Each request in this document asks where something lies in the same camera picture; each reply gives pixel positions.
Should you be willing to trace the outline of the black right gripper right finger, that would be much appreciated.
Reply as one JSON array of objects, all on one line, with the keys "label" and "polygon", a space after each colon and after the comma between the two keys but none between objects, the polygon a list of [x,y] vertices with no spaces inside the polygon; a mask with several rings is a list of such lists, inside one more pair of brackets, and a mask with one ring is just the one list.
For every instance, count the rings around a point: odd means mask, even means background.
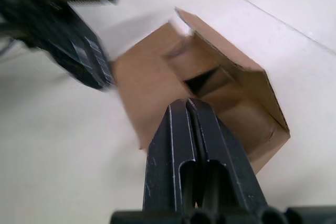
[{"label": "black right gripper right finger", "polygon": [[265,207],[265,197],[241,143],[209,104],[189,99],[186,106],[196,146],[197,203],[209,211],[259,211]]}]

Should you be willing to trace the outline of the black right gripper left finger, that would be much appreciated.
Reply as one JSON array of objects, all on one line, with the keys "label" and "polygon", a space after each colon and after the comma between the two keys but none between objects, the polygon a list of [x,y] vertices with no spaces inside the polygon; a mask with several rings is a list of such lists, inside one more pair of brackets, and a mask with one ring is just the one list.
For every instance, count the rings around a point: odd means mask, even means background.
[{"label": "black right gripper left finger", "polygon": [[201,208],[199,99],[176,100],[163,116],[148,147],[143,210]]}]

